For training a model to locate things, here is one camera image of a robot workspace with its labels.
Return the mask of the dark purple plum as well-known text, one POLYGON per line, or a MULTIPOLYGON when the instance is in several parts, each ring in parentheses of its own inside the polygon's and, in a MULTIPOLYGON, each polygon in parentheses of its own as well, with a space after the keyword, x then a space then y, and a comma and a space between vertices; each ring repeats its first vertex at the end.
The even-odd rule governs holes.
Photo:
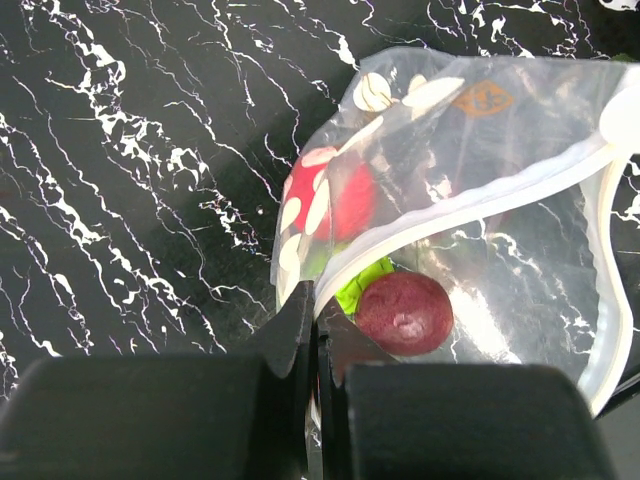
POLYGON ((439 348, 453 329, 454 314, 446 290, 436 280, 394 272, 364 290, 354 320, 387 353, 411 357, 439 348))

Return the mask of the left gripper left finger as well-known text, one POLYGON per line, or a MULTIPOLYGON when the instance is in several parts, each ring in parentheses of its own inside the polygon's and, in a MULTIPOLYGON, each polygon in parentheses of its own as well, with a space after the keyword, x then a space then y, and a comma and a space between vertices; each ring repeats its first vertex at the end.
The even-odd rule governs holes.
POLYGON ((1 412, 5 479, 299 479, 313 285, 234 351, 33 364, 1 412))

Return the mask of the clear bag with white dots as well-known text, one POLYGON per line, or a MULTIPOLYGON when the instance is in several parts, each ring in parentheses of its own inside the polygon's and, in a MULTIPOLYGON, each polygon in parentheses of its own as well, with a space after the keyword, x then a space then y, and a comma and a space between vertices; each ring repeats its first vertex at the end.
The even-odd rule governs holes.
POLYGON ((309 281, 322 309, 388 256, 440 283, 454 314, 439 348, 405 361, 549 365, 602 411, 633 336, 610 215, 639 150, 637 63, 392 47, 362 60, 299 157, 321 147, 359 153, 375 210, 315 284, 301 279, 297 246, 338 242, 281 231, 282 192, 278 306, 309 281))

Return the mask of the red apple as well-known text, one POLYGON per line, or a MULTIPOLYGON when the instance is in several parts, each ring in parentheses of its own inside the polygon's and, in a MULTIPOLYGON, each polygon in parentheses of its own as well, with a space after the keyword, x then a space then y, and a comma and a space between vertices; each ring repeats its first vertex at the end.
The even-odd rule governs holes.
POLYGON ((373 174, 358 152, 315 148, 298 158, 285 181, 280 230, 348 241, 366 229, 375 203, 373 174))

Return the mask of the green apple top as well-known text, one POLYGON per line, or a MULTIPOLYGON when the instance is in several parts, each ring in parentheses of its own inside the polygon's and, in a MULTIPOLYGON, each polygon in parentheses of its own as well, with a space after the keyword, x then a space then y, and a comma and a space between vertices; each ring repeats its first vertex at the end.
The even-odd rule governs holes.
MULTIPOLYGON (((303 238, 295 250, 300 261, 301 279, 312 280, 317 284, 325 275, 329 260, 348 246, 349 243, 345 241, 330 246, 324 244, 317 246, 313 239, 303 238)), ((333 294, 333 299, 348 317, 352 317, 358 309, 366 288, 394 271, 392 260, 388 256, 380 257, 345 281, 333 294)))

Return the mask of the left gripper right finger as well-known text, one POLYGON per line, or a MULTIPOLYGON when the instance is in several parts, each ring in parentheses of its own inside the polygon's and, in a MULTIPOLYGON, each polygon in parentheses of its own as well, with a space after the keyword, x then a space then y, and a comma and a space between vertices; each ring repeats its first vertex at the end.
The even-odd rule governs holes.
POLYGON ((399 363, 336 303, 317 320, 328 479, 611 479, 589 409, 540 365, 399 363))

